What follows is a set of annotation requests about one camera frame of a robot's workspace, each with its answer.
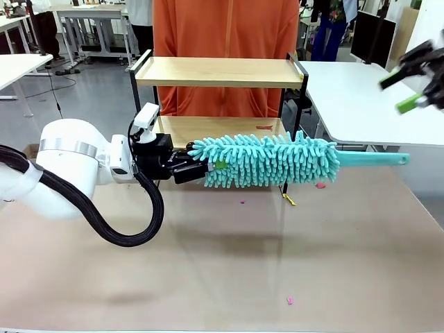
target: white table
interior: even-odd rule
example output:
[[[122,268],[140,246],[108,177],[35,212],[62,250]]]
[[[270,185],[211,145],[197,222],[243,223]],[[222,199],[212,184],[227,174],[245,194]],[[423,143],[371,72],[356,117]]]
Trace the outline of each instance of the white table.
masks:
[[[14,48],[12,47],[12,42],[9,37],[8,31],[14,28],[18,28],[20,32],[20,37],[22,38],[23,47],[26,53],[30,53],[28,42],[26,41],[25,34],[22,27],[22,22],[26,21],[27,17],[16,17],[13,19],[8,19],[6,16],[0,16],[0,33],[5,33],[6,40],[8,41],[9,51],[14,54]],[[14,101],[17,96],[0,96],[0,100]]]
[[[65,22],[67,25],[67,33],[69,35],[69,39],[71,41],[75,41],[76,38],[80,39],[80,42],[83,43],[83,34],[80,33],[80,28],[83,32],[86,32],[86,26],[83,19],[94,19],[96,21],[110,21],[111,19],[116,19],[120,21],[121,29],[123,31],[123,39],[125,41],[126,54],[110,52],[109,45],[109,36],[112,33],[112,27],[110,24],[96,24],[97,33],[99,35],[99,41],[101,45],[101,51],[82,51],[81,49],[76,50],[76,46],[71,46],[68,43],[67,33],[64,29],[62,29],[63,40],[68,50],[69,59],[71,60],[71,65],[75,66],[74,55],[71,50],[71,47],[74,47],[74,51],[77,51],[79,54],[83,54],[85,56],[101,56],[101,57],[120,57],[126,56],[128,58],[128,64],[131,65],[132,57],[130,53],[130,48],[128,45],[128,38],[125,34],[126,29],[126,20],[122,16],[122,10],[124,6],[121,5],[92,5],[90,7],[82,6],[75,7],[73,5],[59,5],[51,7],[51,10],[55,12],[58,16],[60,26],[62,25],[62,18],[65,18]],[[77,21],[74,22],[74,30],[76,32],[77,37],[73,34],[73,24],[71,20]]]
[[[18,80],[30,71],[50,61],[52,58],[52,55],[39,54],[0,55],[0,89],[12,85],[17,99],[23,107],[25,117],[32,117],[33,114],[29,109],[28,102],[26,102],[26,97]]]
[[[374,146],[444,146],[444,114],[434,106],[398,113],[395,104],[414,95],[399,82],[381,91],[388,75],[378,65],[358,62],[301,62],[309,74],[307,91],[323,128],[336,142]]]

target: silver ring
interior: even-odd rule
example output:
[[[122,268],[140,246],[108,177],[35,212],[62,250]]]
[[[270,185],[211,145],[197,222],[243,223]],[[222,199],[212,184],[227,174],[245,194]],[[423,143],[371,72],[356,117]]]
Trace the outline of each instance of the silver ring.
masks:
[[[97,148],[81,141],[56,138],[41,140],[39,151],[71,151],[96,158]]]

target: black metal frame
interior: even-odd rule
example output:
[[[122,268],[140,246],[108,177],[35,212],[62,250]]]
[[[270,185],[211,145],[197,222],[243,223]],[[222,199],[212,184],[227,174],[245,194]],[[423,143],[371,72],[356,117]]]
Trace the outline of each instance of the black metal frame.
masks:
[[[136,105],[136,114],[140,112],[142,106],[140,105],[139,89],[137,88],[136,73],[145,65],[145,62],[153,56],[153,50],[147,50],[139,58],[139,60],[130,68],[130,81],[133,89],[134,103]],[[154,103],[159,105],[159,97],[157,95],[157,87],[153,86]]]
[[[301,65],[301,63],[298,61],[298,59],[296,59],[294,54],[287,53],[287,60],[292,61],[294,63],[294,65],[298,68],[299,72],[303,75],[302,86],[299,89],[299,92],[300,92],[299,99],[297,101],[295,101],[296,102],[296,106],[298,107],[298,111],[296,112],[296,119],[294,121],[293,132],[291,134],[291,139],[294,141],[294,139],[296,138],[296,132],[299,129],[300,118],[302,117],[302,103],[303,103],[303,101],[305,99],[305,96],[307,95],[308,72]],[[281,95],[280,95],[279,113],[278,113],[279,119],[282,118],[282,109],[284,107],[284,97],[285,97],[285,91],[286,90],[287,90],[287,88],[282,88],[282,92],[281,92]],[[289,185],[287,183],[285,183],[284,187],[281,189],[282,194],[286,194],[287,193],[288,187],[289,187]]]
[[[130,68],[131,87],[133,88],[134,102],[136,105],[136,114],[139,113],[141,110],[139,90],[137,89],[136,73],[140,70],[140,67],[142,67],[142,65],[145,64],[145,62],[152,56],[153,56],[153,50],[148,50]],[[297,67],[297,70],[303,75],[302,86],[300,87],[300,97],[298,99],[298,102],[296,103],[296,106],[298,107],[298,111],[296,113],[296,120],[295,120],[294,127],[293,127],[293,134],[291,135],[291,139],[294,140],[296,138],[296,131],[299,129],[300,118],[302,116],[302,102],[305,99],[305,96],[307,94],[308,73],[305,70],[305,68],[300,64],[298,59],[296,59],[294,54],[287,53],[286,59],[292,61],[294,63],[294,65]],[[280,95],[279,113],[278,113],[279,119],[281,119],[281,117],[282,117],[282,109],[284,107],[284,97],[285,97],[286,89],[287,88],[282,88],[282,92]],[[159,105],[159,98],[157,96],[157,87],[156,86],[153,86],[153,93],[154,93],[154,103]],[[282,193],[285,194],[287,192],[287,189],[288,189],[288,184],[285,183],[284,187],[282,189]]]

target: yellow tag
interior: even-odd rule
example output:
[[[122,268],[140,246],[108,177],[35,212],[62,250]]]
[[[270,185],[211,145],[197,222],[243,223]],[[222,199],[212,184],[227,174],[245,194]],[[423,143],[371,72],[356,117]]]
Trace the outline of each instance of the yellow tag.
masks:
[[[282,197],[284,197],[284,199],[287,199],[292,206],[296,206],[296,203],[287,194],[283,194]]]

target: jeans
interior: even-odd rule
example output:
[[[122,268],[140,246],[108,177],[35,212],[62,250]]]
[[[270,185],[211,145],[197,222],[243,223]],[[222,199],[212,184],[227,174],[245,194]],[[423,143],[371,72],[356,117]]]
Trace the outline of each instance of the jeans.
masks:
[[[314,40],[311,61],[336,61],[339,44],[341,43],[341,38],[344,36],[346,28],[347,22],[345,21],[332,23],[327,17],[321,17],[321,25],[319,26],[318,35]],[[330,38],[324,51],[327,29],[331,29],[332,32],[330,33]]]

